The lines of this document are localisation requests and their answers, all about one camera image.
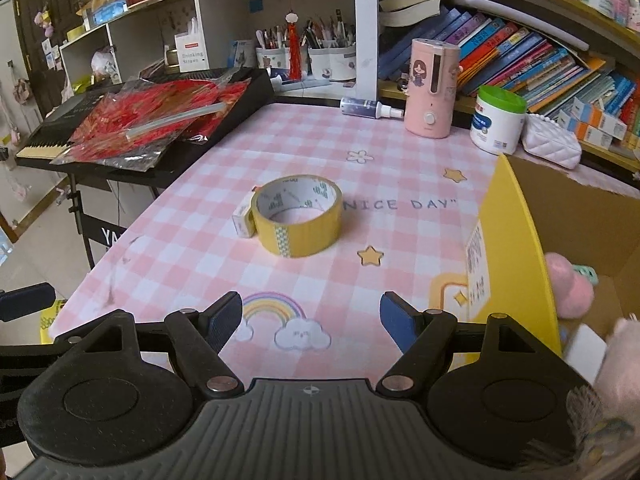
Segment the orange white medicine box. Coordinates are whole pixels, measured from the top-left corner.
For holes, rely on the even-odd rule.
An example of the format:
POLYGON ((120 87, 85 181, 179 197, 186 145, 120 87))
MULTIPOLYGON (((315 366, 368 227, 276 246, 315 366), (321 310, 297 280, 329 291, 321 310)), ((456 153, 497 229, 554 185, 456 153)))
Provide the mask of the orange white medicine box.
POLYGON ((627 125, 617 117, 577 98, 569 112, 559 111, 556 121, 579 141, 604 150, 608 150, 614 140, 623 140, 627 131, 627 125))

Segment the yellow tape roll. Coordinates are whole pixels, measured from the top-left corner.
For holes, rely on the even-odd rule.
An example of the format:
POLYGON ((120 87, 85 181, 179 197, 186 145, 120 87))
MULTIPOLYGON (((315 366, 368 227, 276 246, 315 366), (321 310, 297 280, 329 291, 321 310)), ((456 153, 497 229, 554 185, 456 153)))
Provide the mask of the yellow tape roll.
POLYGON ((343 193, 332 181, 296 174, 268 182, 252 199, 262 247, 283 258, 323 252, 340 237, 343 193))

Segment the white quilted purse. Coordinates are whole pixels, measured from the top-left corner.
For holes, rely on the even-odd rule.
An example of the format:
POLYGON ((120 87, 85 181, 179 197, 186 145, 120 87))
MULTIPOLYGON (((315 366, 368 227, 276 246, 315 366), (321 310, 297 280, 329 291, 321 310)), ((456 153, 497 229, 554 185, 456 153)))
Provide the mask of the white quilted purse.
POLYGON ((526 115, 521 142, 527 154, 567 170, 575 169, 582 158, 582 147, 574 133, 538 114, 526 115))

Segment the red tassel ornament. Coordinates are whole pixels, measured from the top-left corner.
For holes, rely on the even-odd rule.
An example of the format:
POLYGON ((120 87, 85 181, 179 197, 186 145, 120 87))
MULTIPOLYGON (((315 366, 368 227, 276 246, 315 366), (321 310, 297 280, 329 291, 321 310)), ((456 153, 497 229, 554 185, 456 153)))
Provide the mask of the red tassel ornament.
POLYGON ((298 15, 290 11, 285 15, 288 25, 288 50, 290 51, 290 73, 291 80, 301 80, 303 78, 302 55, 300 54, 300 43, 297 33, 298 15))

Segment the pink humidifier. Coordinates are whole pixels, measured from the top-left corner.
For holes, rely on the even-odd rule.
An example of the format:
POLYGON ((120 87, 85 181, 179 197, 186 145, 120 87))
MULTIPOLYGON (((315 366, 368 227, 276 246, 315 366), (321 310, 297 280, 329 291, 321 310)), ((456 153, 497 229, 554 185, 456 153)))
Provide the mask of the pink humidifier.
POLYGON ((449 136, 457 95, 460 49, 439 40, 413 39, 404 125, 417 136, 449 136))

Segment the white small eraser box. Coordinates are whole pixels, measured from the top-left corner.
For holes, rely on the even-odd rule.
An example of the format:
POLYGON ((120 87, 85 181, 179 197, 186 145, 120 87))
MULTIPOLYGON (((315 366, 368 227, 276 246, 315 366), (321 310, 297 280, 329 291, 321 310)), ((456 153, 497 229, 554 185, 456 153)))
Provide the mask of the white small eraser box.
POLYGON ((259 185, 252 187, 243 199, 236 206, 231 220, 238 237, 251 238, 256 233, 255 222, 252 214, 252 199, 255 193, 260 189, 259 185))

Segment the mint green comb case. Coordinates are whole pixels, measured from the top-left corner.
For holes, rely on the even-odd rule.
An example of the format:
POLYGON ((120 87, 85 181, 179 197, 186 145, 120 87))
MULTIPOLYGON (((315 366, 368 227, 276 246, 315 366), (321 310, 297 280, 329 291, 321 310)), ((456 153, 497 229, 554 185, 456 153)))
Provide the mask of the mint green comb case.
POLYGON ((573 269, 575 272, 584 276, 591 285, 597 286, 597 284, 599 284, 598 274, 592 266, 582 266, 581 264, 574 264, 573 269))

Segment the small pink plush ball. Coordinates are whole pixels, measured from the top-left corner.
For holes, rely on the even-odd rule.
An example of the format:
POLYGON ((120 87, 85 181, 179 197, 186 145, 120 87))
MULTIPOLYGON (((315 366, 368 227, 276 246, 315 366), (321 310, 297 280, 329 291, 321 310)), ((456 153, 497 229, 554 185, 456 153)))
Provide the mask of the small pink plush ball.
POLYGON ((563 320, 583 318, 593 303, 593 285, 575 272, 567 258, 557 252, 546 252, 544 261, 558 317, 563 320))

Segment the large pink plush pig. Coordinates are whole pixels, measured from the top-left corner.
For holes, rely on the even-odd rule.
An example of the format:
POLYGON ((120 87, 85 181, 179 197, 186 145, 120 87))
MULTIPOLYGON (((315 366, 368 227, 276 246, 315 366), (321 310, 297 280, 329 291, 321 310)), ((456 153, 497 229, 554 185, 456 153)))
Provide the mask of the large pink plush pig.
POLYGON ((594 391, 598 414, 620 419, 639 433, 639 320, 620 318, 608 337, 594 391))

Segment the white pen holder left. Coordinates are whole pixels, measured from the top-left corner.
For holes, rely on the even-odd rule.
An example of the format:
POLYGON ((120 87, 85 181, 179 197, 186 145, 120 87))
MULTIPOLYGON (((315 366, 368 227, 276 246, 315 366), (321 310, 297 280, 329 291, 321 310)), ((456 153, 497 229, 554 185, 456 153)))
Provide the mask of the white pen holder left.
POLYGON ((290 51, 288 48, 264 49, 257 47, 256 60, 259 68, 282 68, 288 70, 290 68, 290 51))

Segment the pink checkered tablecloth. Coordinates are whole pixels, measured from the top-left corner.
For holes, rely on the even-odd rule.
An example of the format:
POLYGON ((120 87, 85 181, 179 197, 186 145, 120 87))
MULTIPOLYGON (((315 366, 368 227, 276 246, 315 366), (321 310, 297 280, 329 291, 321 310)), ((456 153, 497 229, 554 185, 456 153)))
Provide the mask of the pink checkered tablecloth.
POLYGON ((506 312, 559 350, 544 257, 591 266, 586 323, 639 313, 639 194, 587 167, 479 150, 398 122, 272 104, 160 194, 67 301, 59 335, 116 309, 140 322, 227 292, 224 358, 255 377, 380 378, 398 357, 378 317, 394 292, 481 323, 506 312))

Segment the row of leaning books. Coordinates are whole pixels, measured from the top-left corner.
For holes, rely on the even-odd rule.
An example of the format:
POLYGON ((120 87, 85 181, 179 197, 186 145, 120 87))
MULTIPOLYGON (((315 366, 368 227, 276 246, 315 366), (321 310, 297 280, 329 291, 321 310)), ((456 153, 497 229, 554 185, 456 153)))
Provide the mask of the row of leaning books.
POLYGON ((454 102, 491 86, 518 93, 536 112, 618 64, 612 51, 579 49, 557 32, 430 0, 419 21, 381 54, 378 88, 404 100, 440 84, 454 102))

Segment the white charger plug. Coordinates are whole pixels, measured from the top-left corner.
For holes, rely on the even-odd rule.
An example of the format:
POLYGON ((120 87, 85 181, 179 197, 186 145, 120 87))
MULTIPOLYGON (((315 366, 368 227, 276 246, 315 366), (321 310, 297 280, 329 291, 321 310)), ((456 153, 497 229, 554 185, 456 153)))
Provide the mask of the white charger plug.
POLYGON ((606 342, 588 325, 580 324, 567 341, 563 359, 576 372, 593 385, 602 366, 606 342))

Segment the white jar green lid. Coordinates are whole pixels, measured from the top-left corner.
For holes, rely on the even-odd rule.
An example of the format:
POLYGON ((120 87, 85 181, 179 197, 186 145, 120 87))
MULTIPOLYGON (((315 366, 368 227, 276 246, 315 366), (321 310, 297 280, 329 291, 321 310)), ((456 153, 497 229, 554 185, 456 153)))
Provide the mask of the white jar green lid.
POLYGON ((500 87, 480 86, 471 122, 472 142, 490 154, 514 154, 526 112, 527 103, 521 96, 500 87))

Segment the white pen holder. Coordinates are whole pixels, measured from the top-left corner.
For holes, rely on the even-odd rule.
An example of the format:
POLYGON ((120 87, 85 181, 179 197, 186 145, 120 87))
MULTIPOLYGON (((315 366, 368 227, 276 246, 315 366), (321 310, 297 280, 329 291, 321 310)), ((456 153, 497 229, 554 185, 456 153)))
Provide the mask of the white pen holder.
POLYGON ((288 70, 290 68, 290 51, 288 48, 264 49, 257 47, 256 60, 259 68, 282 68, 288 70))
POLYGON ((356 47, 308 49, 312 76, 335 82, 357 77, 356 47))

